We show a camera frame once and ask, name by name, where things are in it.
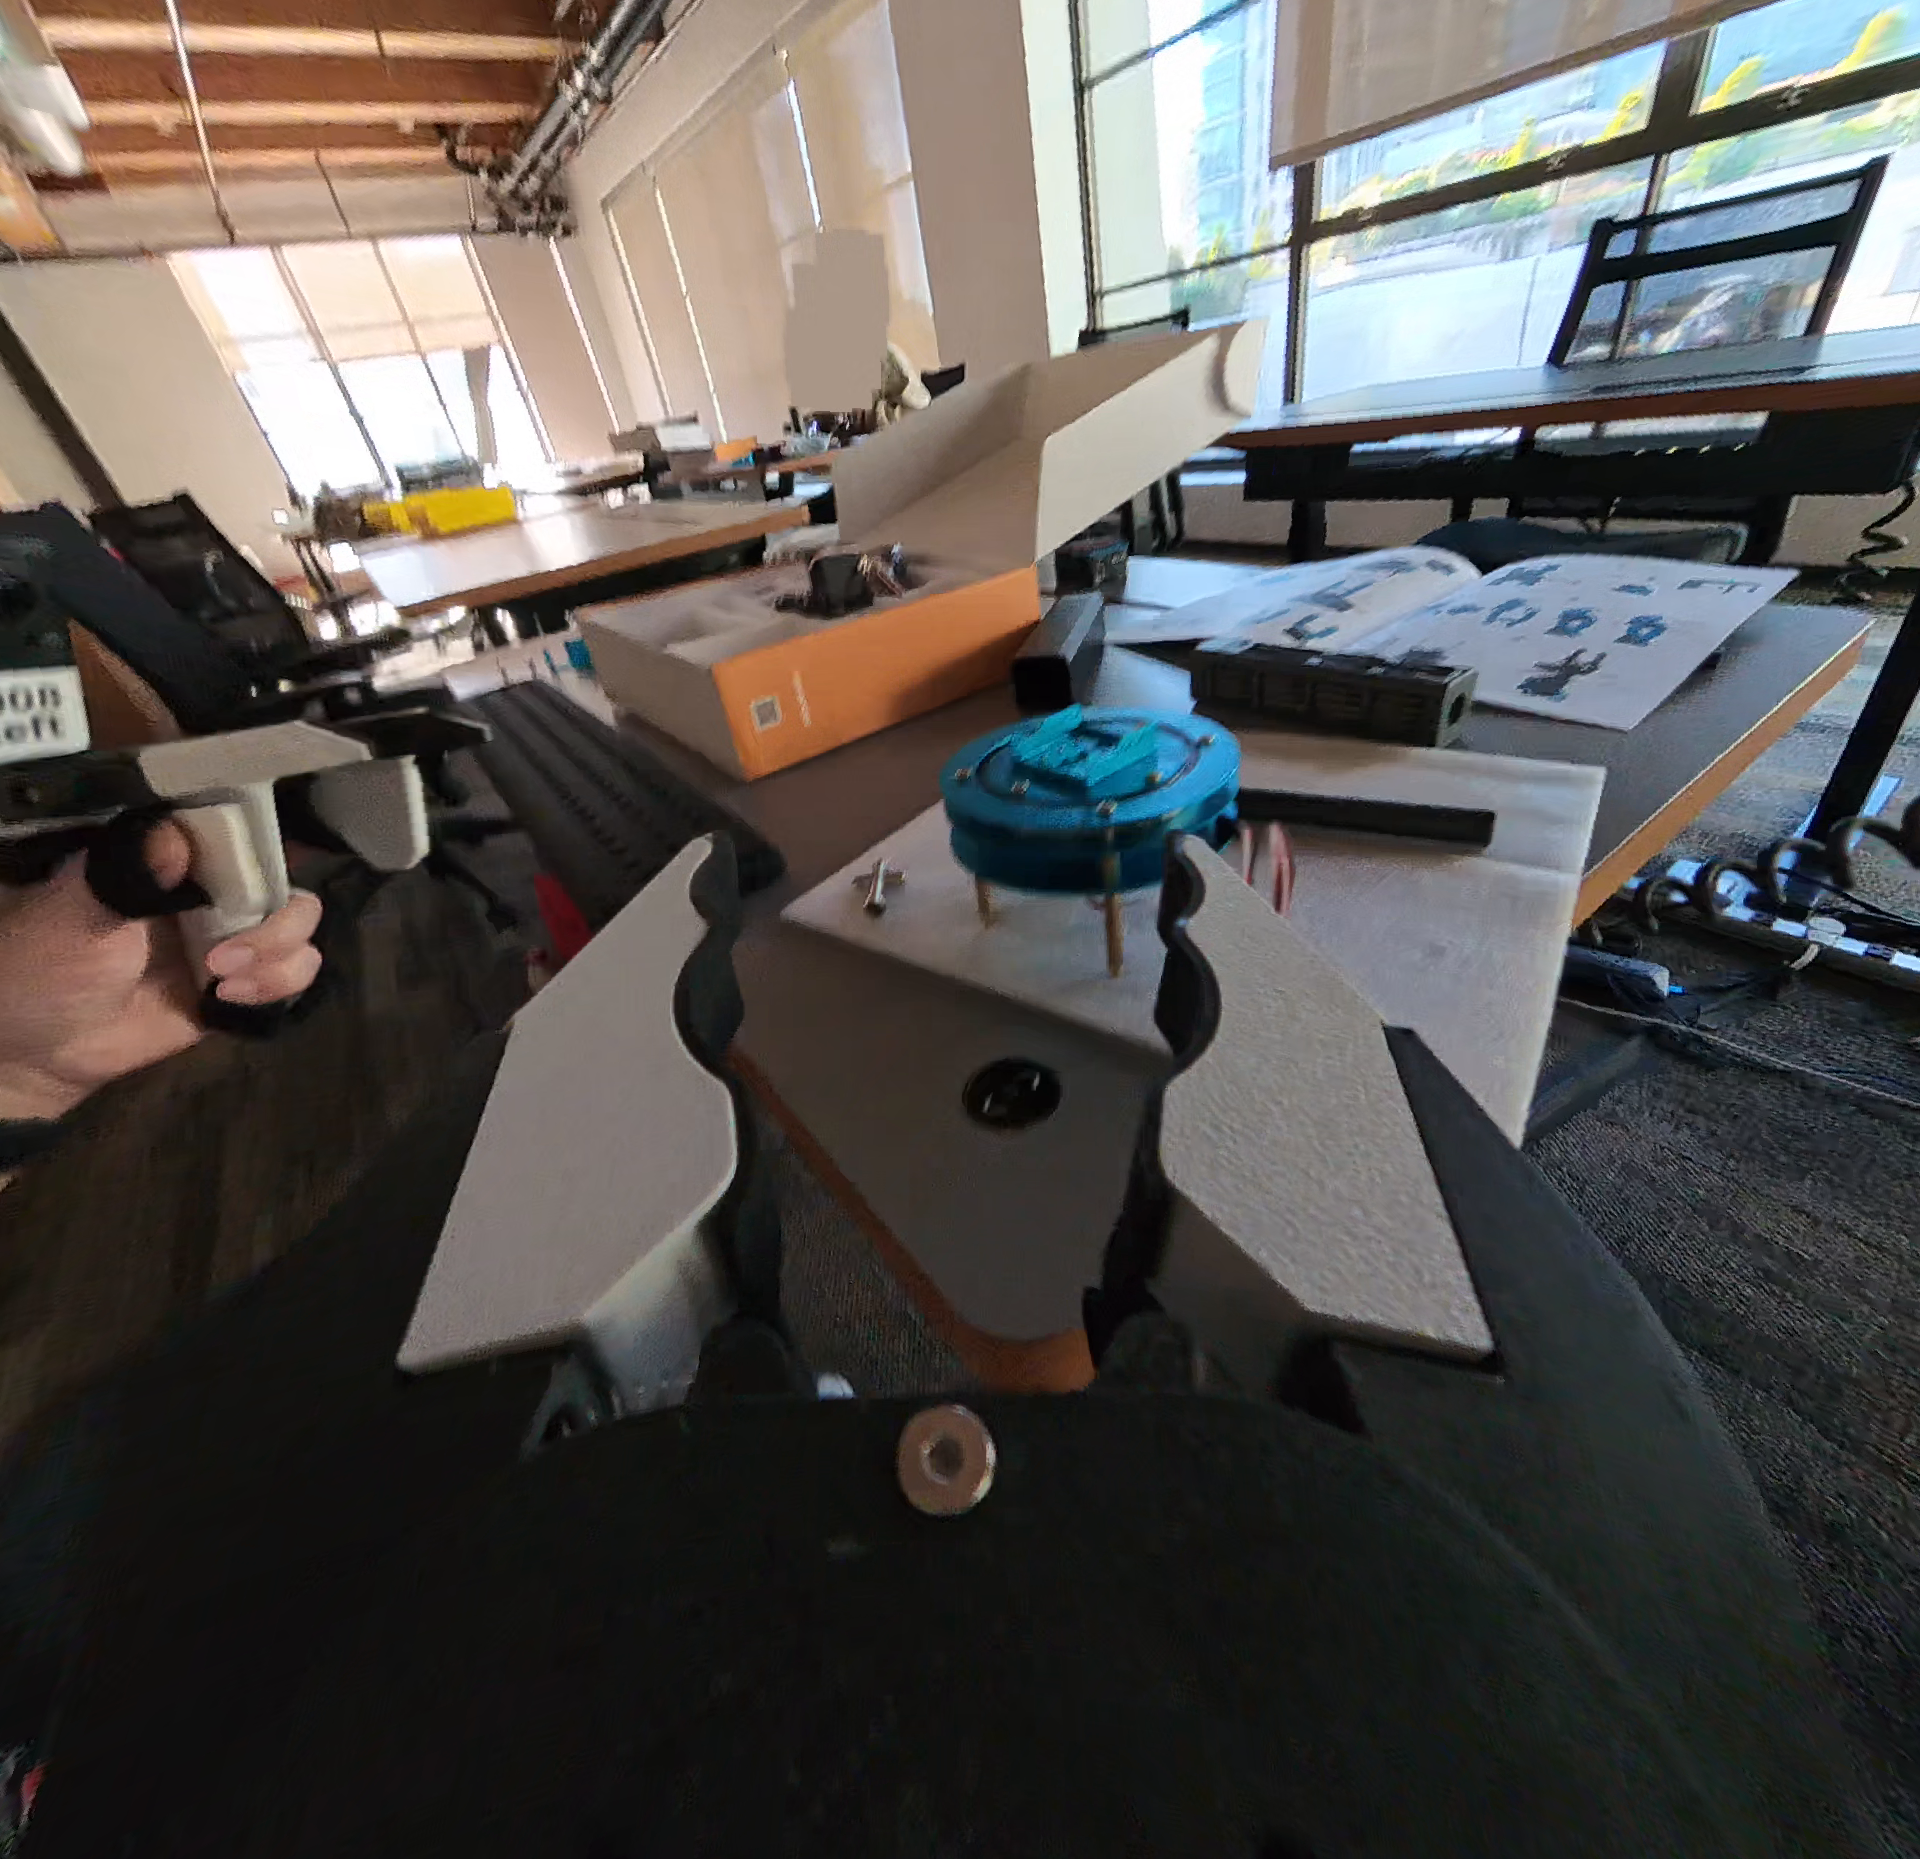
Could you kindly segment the black slatted chair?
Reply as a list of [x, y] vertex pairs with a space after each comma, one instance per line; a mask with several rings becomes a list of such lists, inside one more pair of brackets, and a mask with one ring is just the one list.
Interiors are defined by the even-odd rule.
[[1890, 155], [1683, 210], [1601, 216], [1553, 367], [1827, 337]]

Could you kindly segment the black keyboard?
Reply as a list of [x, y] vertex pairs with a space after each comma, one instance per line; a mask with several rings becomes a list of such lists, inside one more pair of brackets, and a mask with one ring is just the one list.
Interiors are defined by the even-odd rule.
[[586, 929], [601, 929], [704, 833], [733, 837], [744, 897], [783, 876], [781, 845], [744, 813], [553, 684], [502, 684], [465, 713], [492, 732], [478, 768]]

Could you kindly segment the black precision screwdriver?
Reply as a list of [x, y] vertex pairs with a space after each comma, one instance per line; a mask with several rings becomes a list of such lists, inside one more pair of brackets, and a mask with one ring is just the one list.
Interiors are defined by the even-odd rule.
[[1239, 787], [1235, 813], [1242, 827], [1270, 823], [1287, 829], [1394, 837], [1394, 842], [1440, 845], [1449, 854], [1480, 854], [1495, 837], [1495, 809], [1350, 798], [1350, 796], [1325, 796], [1325, 790]]

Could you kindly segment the black screwdriver bit holder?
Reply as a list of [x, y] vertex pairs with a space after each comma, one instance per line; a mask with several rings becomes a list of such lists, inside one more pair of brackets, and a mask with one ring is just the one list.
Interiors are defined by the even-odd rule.
[[1208, 639], [1188, 652], [1193, 703], [1218, 722], [1449, 746], [1477, 703], [1477, 668], [1433, 652], [1407, 659], [1295, 644]]

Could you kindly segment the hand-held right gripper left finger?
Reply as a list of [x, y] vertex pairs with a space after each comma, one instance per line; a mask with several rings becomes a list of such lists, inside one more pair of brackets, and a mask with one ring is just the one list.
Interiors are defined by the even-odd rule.
[[742, 874], [702, 833], [514, 1013], [395, 1372], [569, 1364], [605, 1414], [781, 1332], [781, 1202], [733, 1042]]

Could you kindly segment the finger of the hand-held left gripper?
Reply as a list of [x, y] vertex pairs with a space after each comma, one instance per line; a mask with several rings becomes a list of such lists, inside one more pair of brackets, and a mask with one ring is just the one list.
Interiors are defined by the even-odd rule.
[[159, 804], [227, 805], [256, 787], [374, 764], [374, 746], [350, 732], [291, 721], [201, 740], [148, 744], [136, 768]]
[[310, 779], [310, 805], [367, 870], [413, 870], [430, 849], [426, 790], [413, 755], [325, 768]]

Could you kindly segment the person's left hand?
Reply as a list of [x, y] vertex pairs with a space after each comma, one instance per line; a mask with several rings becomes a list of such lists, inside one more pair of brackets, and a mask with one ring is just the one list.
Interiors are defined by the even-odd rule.
[[246, 934], [192, 951], [174, 916], [122, 916], [69, 854], [4, 889], [4, 1124], [56, 1124], [99, 1088], [148, 1073], [205, 1030], [201, 1004], [279, 1008], [325, 963], [312, 889]]

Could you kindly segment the orange cardboard box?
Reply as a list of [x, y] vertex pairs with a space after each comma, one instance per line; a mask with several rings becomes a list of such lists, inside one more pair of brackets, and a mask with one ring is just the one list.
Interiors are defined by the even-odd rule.
[[1011, 673], [1036, 566], [1235, 431], [1267, 320], [1126, 337], [968, 380], [837, 456], [837, 544], [903, 548], [908, 594], [781, 610], [781, 569], [591, 605], [601, 693], [737, 781], [869, 740]]

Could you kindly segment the black wood-edged standing desk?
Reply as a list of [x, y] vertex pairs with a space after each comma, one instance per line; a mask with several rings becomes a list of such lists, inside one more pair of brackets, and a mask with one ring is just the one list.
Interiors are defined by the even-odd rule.
[[1767, 562], [1796, 496], [1916, 479], [1916, 326], [1490, 367], [1270, 406], [1225, 431], [1249, 500], [1717, 500]]

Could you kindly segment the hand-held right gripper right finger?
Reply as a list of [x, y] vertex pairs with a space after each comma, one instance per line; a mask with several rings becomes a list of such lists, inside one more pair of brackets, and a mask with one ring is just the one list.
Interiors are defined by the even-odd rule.
[[1172, 1066], [1090, 1290], [1106, 1361], [1168, 1315], [1242, 1392], [1320, 1346], [1485, 1364], [1495, 1335], [1373, 1001], [1208, 842], [1161, 895]]

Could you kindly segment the yellow plastic bin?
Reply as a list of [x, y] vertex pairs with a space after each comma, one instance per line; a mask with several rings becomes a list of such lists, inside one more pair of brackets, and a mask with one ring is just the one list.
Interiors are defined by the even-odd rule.
[[518, 496], [511, 487], [436, 487], [408, 496], [366, 496], [367, 539], [456, 539], [487, 524], [514, 524]]

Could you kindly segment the white foam sheet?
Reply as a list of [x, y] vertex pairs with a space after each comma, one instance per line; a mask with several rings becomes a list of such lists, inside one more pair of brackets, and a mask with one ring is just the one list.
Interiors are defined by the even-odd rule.
[[[1477, 854], [1291, 823], [1287, 916], [1384, 1024], [1420, 1030], [1495, 1128], [1519, 1139], [1604, 768], [1249, 736], [1242, 781], [1495, 813], [1494, 842]], [[995, 925], [978, 916], [975, 876], [946, 845], [944, 805], [879, 837], [876, 854], [903, 864], [903, 885], [882, 913], [865, 908], [857, 864], [845, 864], [783, 907], [783, 921], [886, 963], [1118, 1030], [1138, 1049], [1156, 1042], [1165, 939], [1152, 889], [1126, 897], [1126, 971], [1110, 978], [1090, 903], [998, 889]]]

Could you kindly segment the white power strip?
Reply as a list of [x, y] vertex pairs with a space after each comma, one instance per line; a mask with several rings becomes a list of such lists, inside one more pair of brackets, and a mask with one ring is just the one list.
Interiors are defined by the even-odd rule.
[[1916, 995], [1916, 934], [1873, 913], [1849, 925], [1837, 908], [1796, 908], [1775, 903], [1757, 876], [1736, 862], [1680, 856], [1634, 885], [1656, 925], [1687, 925], [1780, 955], [1788, 970], [1823, 970]]

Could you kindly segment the blue round robot arm base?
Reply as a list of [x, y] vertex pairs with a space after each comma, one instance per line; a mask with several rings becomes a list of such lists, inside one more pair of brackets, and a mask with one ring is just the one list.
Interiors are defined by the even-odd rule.
[[937, 790], [949, 854], [978, 897], [1092, 903], [1110, 978], [1119, 978], [1126, 897], [1165, 883], [1168, 842], [1235, 833], [1239, 769], [1239, 740], [1208, 715], [1070, 703], [961, 744]]

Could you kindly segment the long wooden worktable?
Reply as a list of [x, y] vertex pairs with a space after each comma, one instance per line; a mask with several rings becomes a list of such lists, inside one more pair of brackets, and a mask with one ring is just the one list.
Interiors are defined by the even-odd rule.
[[514, 605], [631, 572], [682, 569], [808, 524], [810, 500], [684, 496], [647, 506], [573, 506], [449, 539], [401, 539], [360, 548], [374, 594], [405, 618], [456, 605]]

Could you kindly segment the black servo motor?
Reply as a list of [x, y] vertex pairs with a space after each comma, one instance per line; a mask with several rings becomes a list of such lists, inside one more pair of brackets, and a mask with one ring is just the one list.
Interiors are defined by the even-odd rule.
[[853, 618], [879, 601], [908, 598], [916, 569], [903, 544], [821, 548], [808, 562], [804, 586], [776, 598], [781, 611], [795, 618]]

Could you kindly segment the black rectangular case sleeve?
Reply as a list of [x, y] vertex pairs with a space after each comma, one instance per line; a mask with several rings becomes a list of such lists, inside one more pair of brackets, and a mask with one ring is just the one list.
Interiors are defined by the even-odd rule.
[[1084, 703], [1106, 659], [1106, 598], [1060, 594], [1014, 652], [1011, 689], [1023, 715]]

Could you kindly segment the instruction manual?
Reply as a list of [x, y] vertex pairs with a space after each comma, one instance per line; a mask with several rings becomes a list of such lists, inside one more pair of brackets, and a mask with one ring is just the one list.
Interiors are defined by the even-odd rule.
[[1433, 544], [1363, 548], [1230, 569], [1218, 594], [1146, 610], [1113, 639], [1477, 673], [1477, 703], [1633, 732], [1795, 577], [1615, 548], [1549, 548], [1495, 569]]

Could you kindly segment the dark blue office chair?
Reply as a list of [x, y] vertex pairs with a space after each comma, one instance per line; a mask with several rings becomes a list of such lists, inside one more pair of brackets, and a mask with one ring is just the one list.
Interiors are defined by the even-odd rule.
[[1701, 524], [1609, 533], [1609, 531], [1536, 522], [1536, 519], [1472, 519], [1472, 522], [1433, 524], [1414, 544], [1456, 554], [1480, 572], [1494, 572], [1502, 566], [1518, 566], [1527, 556], [1569, 556], [1569, 554], [1739, 566], [1746, 548], [1746, 524], [1701, 522]]

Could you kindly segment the beige roller window blind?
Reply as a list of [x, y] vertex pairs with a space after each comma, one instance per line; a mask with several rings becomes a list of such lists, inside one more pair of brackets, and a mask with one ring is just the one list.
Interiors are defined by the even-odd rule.
[[1270, 166], [1313, 162], [1757, 5], [1770, 0], [1279, 0]]

